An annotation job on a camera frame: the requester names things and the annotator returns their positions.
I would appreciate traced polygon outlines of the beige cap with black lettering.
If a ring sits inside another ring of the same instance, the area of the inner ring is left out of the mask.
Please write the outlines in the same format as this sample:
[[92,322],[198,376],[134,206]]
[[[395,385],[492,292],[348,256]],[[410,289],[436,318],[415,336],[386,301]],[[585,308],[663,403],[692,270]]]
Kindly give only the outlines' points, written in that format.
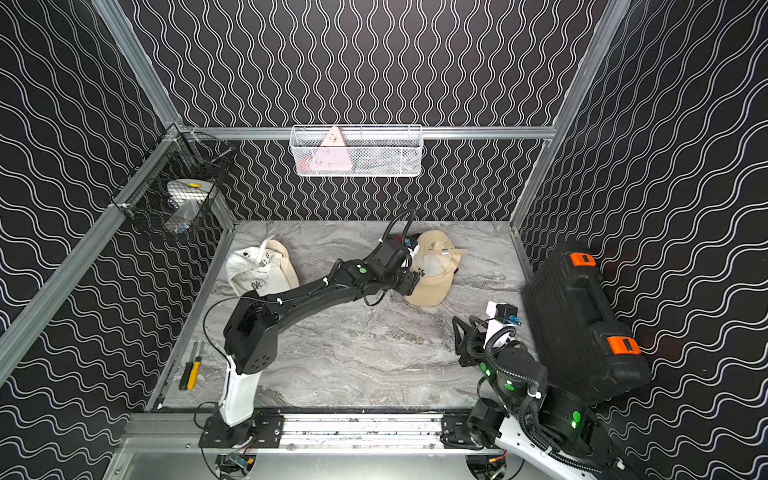
[[417,240],[411,270],[420,274],[413,292],[405,300],[417,307],[435,307],[448,295],[455,273],[467,249],[457,248],[440,230],[423,232]]

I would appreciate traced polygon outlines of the cream baseball cap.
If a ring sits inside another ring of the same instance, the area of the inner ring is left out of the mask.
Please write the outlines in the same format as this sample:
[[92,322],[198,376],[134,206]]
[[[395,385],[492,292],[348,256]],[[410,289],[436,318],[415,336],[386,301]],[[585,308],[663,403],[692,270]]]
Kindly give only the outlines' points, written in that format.
[[267,240],[266,248],[280,255],[280,259],[278,261],[279,270],[289,285],[288,290],[297,288],[300,283],[296,271],[291,263],[287,248],[278,240],[275,240],[272,237]]

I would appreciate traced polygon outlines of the white baseball cap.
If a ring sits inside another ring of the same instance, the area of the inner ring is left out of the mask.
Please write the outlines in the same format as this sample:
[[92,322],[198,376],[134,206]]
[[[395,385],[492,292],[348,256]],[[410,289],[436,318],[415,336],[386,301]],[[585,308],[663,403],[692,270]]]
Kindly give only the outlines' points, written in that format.
[[282,292],[290,287],[281,269],[282,254],[273,249],[271,237],[259,246],[234,251],[226,261],[230,286],[238,296],[255,290],[259,295]]

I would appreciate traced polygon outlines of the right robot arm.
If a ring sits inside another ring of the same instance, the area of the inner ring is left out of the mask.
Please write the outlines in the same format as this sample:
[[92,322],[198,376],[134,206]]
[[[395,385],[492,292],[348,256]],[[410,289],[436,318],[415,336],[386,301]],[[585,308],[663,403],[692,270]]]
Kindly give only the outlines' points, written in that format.
[[452,319],[454,347],[463,367],[476,367],[476,387],[490,387],[462,420],[443,423],[447,448],[498,448],[557,479],[636,479],[595,412],[548,379],[548,370],[516,339],[512,324]]

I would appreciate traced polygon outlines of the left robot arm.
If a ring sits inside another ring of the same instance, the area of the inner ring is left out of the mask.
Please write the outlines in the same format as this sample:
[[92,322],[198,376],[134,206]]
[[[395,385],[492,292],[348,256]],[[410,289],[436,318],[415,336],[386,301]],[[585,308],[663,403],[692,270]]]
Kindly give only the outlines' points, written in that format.
[[375,294],[411,295],[421,274],[410,269],[410,261],[408,247],[388,238],[365,258],[339,259],[324,277],[295,289],[244,294],[223,330],[228,363],[218,409],[223,424],[232,428],[252,417],[260,375],[276,360],[281,333],[321,311]]

